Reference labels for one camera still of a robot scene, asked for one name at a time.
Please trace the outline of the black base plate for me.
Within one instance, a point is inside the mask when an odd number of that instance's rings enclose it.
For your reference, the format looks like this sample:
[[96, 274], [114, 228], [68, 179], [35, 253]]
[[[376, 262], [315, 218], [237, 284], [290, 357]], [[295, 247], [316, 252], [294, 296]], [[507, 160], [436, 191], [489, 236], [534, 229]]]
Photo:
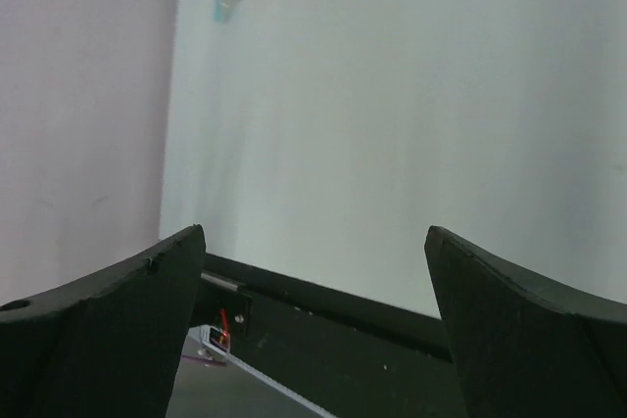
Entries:
[[333, 417], [463, 417], [441, 320], [206, 255], [191, 326]]

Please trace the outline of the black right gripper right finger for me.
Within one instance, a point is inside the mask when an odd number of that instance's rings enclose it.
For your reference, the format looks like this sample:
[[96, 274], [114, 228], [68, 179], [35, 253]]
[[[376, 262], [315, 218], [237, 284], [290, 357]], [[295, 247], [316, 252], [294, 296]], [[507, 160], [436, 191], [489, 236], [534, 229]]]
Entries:
[[471, 417], [623, 417], [626, 306], [429, 228], [425, 255]]

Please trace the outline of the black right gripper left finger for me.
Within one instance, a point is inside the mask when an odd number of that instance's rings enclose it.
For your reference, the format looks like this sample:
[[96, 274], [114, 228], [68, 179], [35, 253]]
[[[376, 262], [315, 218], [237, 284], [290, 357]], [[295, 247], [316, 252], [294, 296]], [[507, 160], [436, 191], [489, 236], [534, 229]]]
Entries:
[[146, 251], [1, 307], [4, 417], [163, 417], [200, 283], [192, 225]]

